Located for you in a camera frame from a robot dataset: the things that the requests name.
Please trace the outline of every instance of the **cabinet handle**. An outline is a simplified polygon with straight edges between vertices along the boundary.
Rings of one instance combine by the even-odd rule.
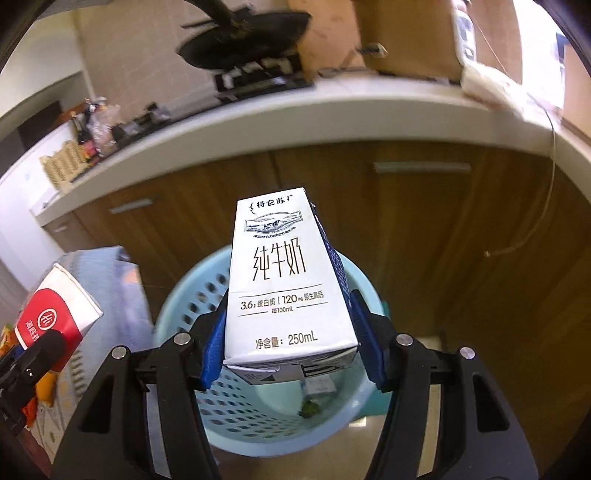
[[[141,199],[136,200],[134,202],[124,203],[123,205],[119,205],[118,207],[110,208],[109,211],[113,215],[117,215],[118,213],[129,212],[130,210],[135,210],[136,208],[147,207],[152,205],[154,202],[152,199]]]
[[[471,173],[472,166],[466,162],[447,161],[377,161],[376,173]]]

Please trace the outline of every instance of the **stove burner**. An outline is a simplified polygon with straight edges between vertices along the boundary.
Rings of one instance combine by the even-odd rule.
[[[297,52],[280,59],[262,59],[241,68],[236,67],[214,78],[218,91],[216,98],[222,103],[311,85],[304,78]]]

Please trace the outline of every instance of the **door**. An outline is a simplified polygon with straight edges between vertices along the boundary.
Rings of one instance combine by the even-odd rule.
[[[76,210],[101,246],[139,265],[152,317],[197,262],[232,242],[236,202],[277,189],[268,154],[191,167],[111,193]]]

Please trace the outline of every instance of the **tiled wall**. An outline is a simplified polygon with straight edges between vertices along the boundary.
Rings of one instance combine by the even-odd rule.
[[[246,2],[226,2],[231,8]],[[257,11],[285,9],[287,0],[254,0]],[[211,75],[176,54],[194,32],[181,24],[205,15],[183,0],[113,0],[76,10],[80,45],[97,95],[121,106],[124,120],[150,102],[168,102],[212,85]]]

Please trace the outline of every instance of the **metal screw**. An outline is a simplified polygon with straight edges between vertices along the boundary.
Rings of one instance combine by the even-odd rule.
[[[174,336],[174,343],[177,345],[187,345],[191,341],[191,336],[187,332],[180,332]]]
[[[400,345],[409,346],[409,345],[412,345],[413,344],[413,337],[411,337],[407,333],[401,333],[400,335],[398,335],[396,337],[396,341]]]
[[[460,348],[460,355],[467,360],[471,360],[476,356],[476,352],[472,350],[469,346],[463,346]]]
[[[122,359],[125,355],[127,355],[127,348],[124,346],[116,346],[111,350],[111,356],[117,360]]]

